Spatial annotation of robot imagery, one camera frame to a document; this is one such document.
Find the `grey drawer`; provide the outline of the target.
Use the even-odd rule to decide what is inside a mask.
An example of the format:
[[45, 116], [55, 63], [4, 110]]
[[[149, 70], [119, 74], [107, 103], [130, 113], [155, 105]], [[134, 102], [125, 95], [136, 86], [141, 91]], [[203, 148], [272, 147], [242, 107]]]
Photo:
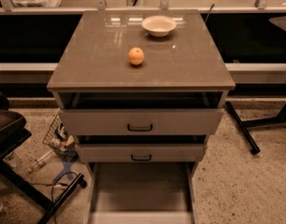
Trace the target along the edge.
[[59, 92], [59, 116], [75, 136], [210, 135], [221, 122], [222, 92]]
[[97, 163], [86, 224], [197, 224], [190, 165]]
[[89, 136], [77, 144], [84, 162], [201, 161], [204, 135]]

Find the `grey drawer cabinet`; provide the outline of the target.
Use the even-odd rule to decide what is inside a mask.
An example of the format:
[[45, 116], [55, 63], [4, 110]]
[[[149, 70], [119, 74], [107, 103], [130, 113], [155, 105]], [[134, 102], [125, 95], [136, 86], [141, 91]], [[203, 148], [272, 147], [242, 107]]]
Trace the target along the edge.
[[193, 175], [235, 86], [201, 17], [87, 11], [48, 88], [91, 175], [85, 224], [197, 224]]

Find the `orange fruit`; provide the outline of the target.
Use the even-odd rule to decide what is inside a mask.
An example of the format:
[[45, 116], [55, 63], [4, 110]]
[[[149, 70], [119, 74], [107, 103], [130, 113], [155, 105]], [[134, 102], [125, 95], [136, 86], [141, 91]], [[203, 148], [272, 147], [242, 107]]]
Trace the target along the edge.
[[128, 52], [128, 61], [132, 65], [140, 65], [145, 58], [144, 52], [141, 48], [132, 48]]

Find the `white paper bowl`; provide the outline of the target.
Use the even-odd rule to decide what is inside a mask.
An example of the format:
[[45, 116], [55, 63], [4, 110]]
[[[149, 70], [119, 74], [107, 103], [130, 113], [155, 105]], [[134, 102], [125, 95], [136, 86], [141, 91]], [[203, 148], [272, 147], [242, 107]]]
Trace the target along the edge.
[[177, 23], [166, 16], [151, 16], [144, 19], [142, 27], [154, 37], [167, 36], [177, 27]]

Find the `clear plastic bottle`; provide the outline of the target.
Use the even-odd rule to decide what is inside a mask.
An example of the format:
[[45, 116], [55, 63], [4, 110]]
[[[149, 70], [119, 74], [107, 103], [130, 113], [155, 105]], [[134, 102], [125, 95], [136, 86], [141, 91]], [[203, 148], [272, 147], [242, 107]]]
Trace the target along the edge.
[[40, 158], [36, 158], [33, 164], [28, 168], [28, 173], [34, 173], [44, 167], [55, 155], [54, 150], [49, 150], [47, 153], [42, 155]]

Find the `black tray on stand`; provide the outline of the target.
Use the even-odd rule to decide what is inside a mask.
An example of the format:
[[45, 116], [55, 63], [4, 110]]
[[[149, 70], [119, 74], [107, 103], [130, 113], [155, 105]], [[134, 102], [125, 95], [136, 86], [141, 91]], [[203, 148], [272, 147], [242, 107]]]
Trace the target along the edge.
[[23, 129], [26, 123], [25, 117], [9, 110], [9, 100], [0, 93], [0, 146], [15, 132]]

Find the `black table leg stand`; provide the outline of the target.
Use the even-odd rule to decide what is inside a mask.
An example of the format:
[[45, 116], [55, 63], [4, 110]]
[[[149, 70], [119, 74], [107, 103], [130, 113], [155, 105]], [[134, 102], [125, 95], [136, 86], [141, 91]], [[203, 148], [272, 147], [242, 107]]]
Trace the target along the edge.
[[233, 120], [236, 122], [236, 125], [238, 126], [239, 130], [242, 132], [243, 136], [250, 145], [250, 153], [252, 155], [257, 155], [260, 152], [260, 148], [257, 146], [256, 142], [252, 138], [249, 132], [250, 128], [286, 124], [286, 104], [275, 117], [252, 120], [242, 120], [240, 116], [236, 113], [236, 110], [230, 102], [225, 103], [225, 108], [226, 111], [231, 115]]

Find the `black left stand frame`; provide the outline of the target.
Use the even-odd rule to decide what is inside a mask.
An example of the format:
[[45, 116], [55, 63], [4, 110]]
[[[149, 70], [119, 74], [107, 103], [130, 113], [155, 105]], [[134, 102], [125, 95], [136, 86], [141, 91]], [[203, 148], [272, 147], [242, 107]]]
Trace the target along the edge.
[[14, 186], [24, 192], [35, 203], [40, 205], [44, 210], [44, 216], [37, 224], [47, 224], [48, 221], [55, 215], [64, 201], [74, 192], [77, 187], [83, 189], [87, 187], [87, 182], [84, 180], [83, 174], [78, 174], [71, 181], [68, 187], [56, 198], [55, 201], [50, 200], [40, 191], [35, 189], [29, 182], [16, 174], [5, 162], [4, 158], [19, 147], [25, 140], [31, 136], [31, 133], [26, 129], [22, 129], [14, 134], [11, 134], [0, 145], [0, 174], [10, 181]]

